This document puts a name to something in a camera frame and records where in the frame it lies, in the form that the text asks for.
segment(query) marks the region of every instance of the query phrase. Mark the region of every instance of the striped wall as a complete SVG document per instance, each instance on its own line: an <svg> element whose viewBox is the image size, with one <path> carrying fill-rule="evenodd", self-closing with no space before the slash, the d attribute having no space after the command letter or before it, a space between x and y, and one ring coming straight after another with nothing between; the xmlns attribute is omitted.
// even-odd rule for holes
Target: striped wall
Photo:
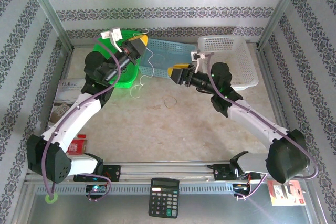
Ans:
<svg viewBox="0 0 336 224"><path fill-rule="evenodd" d="M0 0L0 24L0 223L10 223L27 138L46 127L68 52L38 0Z"/></svg>
<svg viewBox="0 0 336 224"><path fill-rule="evenodd" d="M336 223L335 0L291 0L264 53L290 129L300 129L319 164L314 184Z"/></svg>
<svg viewBox="0 0 336 224"><path fill-rule="evenodd" d="M195 42L238 34L257 42L279 0L50 0L74 45L114 26Z"/></svg>

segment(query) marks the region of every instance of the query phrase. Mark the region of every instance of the red package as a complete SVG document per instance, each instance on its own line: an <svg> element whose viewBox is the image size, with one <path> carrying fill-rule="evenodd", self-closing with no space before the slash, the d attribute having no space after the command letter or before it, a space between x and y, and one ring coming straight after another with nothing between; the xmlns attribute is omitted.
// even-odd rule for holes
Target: red package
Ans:
<svg viewBox="0 0 336 224"><path fill-rule="evenodd" d="M86 151L87 139L75 138L69 145L67 153L69 155L82 155Z"/></svg>

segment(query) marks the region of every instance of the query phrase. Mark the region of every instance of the calculator display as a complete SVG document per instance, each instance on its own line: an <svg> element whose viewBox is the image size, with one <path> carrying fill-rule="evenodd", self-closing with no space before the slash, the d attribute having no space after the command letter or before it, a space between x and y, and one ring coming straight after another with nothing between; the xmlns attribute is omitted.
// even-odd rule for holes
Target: calculator display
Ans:
<svg viewBox="0 0 336 224"><path fill-rule="evenodd" d="M154 180L153 186L178 186L178 183L172 182L172 181L160 181L160 180Z"/></svg>

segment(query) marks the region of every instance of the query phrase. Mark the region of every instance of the white plastic basket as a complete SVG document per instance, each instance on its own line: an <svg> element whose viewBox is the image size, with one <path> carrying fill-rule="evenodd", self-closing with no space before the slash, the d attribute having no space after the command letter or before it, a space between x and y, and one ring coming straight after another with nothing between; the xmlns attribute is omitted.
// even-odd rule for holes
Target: white plastic basket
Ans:
<svg viewBox="0 0 336 224"><path fill-rule="evenodd" d="M211 66L216 62L228 64L232 74L232 88L244 90L258 84L259 79L245 39L239 35L211 35L198 39L201 52L214 52ZM202 70L207 73L207 59Z"/></svg>

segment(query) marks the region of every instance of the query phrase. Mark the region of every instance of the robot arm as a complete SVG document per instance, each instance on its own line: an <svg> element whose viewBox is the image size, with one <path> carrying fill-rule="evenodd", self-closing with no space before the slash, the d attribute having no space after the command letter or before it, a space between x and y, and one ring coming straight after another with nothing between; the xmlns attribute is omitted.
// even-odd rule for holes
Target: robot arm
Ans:
<svg viewBox="0 0 336 224"><path fill-rule="evenodd" d="M196 68L193 65L175 65L168 70L168 73L171 79L177 84L185 84L187 87L195 86L198 92L212 94L211 102L216 111L248 129L265 145L268 154L242 152L230 160L232 172L237 178L244 176L246 173L257 172L270 174L276 181L285 183L309 165L309 160L305 154L284 139L278 131L289 136L306 149L303 134L297 130L289 132L286 128L270 122L253 110L243 100L243 97L231 87L232 75L229 72L227 64L214 64L211 69L211 75L220 93L236 104L231 104L219 97L210 83L209 76L202 72L196 72ZM249 110L243 110L239 105L243 105L249 108ZM275 130L270 129L263 122L257 120L252 115L252 111L273 125Z"/></svg>
<svg viewBox="0 0 336 224"><path fill-rule="evenodd" d="M118 52L115 56L121 70L129 63L136 64L136 60L144 53L147 42L148 37L141 35L127 40L121 45L121 48L118 47ZM74 105L42 136L32 135L27 141L28 168L42 175L43 151L47 142L53 136L47 150L46 175L54 183L62 182L69 175L82 173L100 175L102 172L103 160L99 157L92 154L66 155L69 145L80 129L110 99L113 88L85 102L85 104L82 103L105 90L118 73L115 61L113 59L105 59L101 53L96 51L86 56L85 63L86 83Z"/></svg>

